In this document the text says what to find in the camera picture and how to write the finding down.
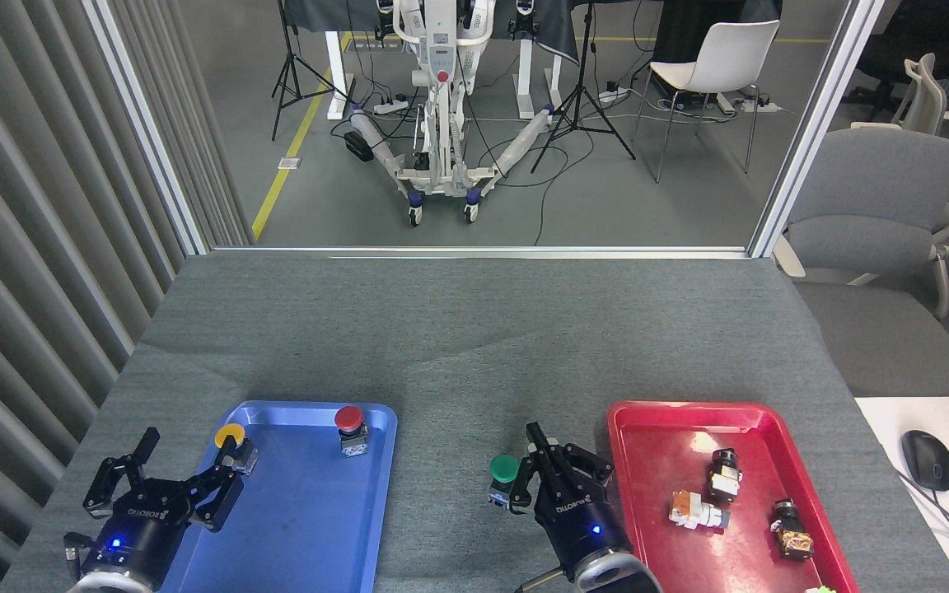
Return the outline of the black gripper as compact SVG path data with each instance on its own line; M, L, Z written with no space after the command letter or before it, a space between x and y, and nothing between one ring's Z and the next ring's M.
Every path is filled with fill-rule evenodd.
M632 549L615 509L606 500L613 465L576 444L559 444L544 435L538 422L525 425L532 446L523 457L509 491L509 511L526 513L532 503L531 477L540 478L537 522L549 536L566 577L602 549ZM553 480L553 488L547 481Z
M84 497L83 510L93 518L108 516L112 496L124 476L131 494L147 495L143 465L159 439L158 429L148 427L131 454L105 458ZM227 435L210 468L185 481L188 506L147 509L117 504L82 563L82 574L119 573L148 588L159 588L189 523L200 523L211 532L221 530L242 492L245 474L247 439L237 441Z

